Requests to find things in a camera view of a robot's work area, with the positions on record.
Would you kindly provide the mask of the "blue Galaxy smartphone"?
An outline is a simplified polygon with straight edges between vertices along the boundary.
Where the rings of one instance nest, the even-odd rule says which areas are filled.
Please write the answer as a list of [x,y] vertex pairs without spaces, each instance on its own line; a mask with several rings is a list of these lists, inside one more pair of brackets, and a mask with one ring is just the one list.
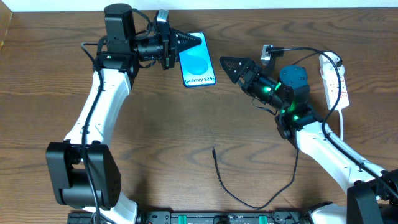
[[179,53],[183,84],[187,88],[216,84],[204,33],[190,33],[201,39],[201,44]]

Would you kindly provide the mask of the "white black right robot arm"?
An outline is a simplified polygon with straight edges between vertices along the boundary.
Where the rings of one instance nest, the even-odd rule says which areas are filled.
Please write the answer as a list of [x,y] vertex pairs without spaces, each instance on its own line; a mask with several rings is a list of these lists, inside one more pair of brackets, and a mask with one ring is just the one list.
[[275,108],[282,139],[317,161],[343,189],[344,207],[318,204],[304,223],[397,223],[397,171],[386,171],[343,142],[309,103],[308,75],[303,67],[288,65],[278,80],[270,76],[275,59],[262,68],[250,58],[220,57],[230,80],[247,95]]

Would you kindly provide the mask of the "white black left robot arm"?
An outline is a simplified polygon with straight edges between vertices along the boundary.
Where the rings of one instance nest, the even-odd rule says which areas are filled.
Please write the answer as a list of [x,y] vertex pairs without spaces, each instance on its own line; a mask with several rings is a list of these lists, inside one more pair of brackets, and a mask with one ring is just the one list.
[[170,69],[180,54],[204,44],[199,33],[169,24],[169,13],[157,11],[137,32],[137,9],[118,3],[106,6],[106,35],[90,56],[93,83],[78,120],[62,142],[51,142],[45,158],[54,196],[61,205],[91,213],[89,223],[135,223],[137,203],[121,192],[121,174],[109,145],[121,106],[138,71],[159,62]]

